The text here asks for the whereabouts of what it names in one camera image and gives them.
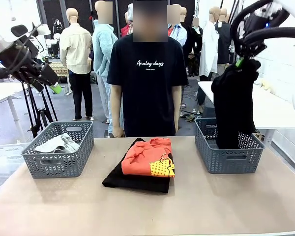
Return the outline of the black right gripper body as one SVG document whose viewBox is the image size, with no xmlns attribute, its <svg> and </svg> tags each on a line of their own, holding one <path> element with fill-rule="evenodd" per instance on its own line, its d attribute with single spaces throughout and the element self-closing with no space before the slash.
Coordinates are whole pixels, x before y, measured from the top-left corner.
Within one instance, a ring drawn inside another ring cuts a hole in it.
<svg viewBox="0 0 295 236">
<path fill-rule="evenodd" d="M 270 17 L 251 13 L 244 21 L 243 49 L 265 49 L 271 36 Z"/>
</svg>

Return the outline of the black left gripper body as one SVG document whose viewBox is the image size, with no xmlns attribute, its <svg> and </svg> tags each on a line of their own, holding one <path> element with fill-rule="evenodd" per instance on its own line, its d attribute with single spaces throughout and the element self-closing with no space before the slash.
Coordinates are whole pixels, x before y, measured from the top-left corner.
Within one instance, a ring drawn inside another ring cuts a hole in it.
<svg viewBox="0 0 295 236">
<path fill-rule="evenodd" d="M 0 69 L 0 79 L 13 75 L 18 80 L 22 80 L 19 72 L 25 76 L 37 77 L 37 63 L 33 60 L 37 53 L 38 49 L 35 45 L 22 47 L 18 44 L 12 44 L 11 47 L 0 52 L 0 63 L 4 66 L 4 69 Z"/>
</svg>

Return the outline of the person's right hand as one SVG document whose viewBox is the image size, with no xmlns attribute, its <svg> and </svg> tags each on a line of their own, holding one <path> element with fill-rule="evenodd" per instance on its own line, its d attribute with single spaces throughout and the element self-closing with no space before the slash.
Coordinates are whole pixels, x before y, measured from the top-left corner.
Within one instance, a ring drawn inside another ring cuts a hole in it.
<svg viewBox="0 0 295 236">
<path fill-rule="evenodd" d="M 125 137 L 124 130 L 120 126 L 114 126 L 113 127 L 113 136 L 115 138 Z"/>
</svg>

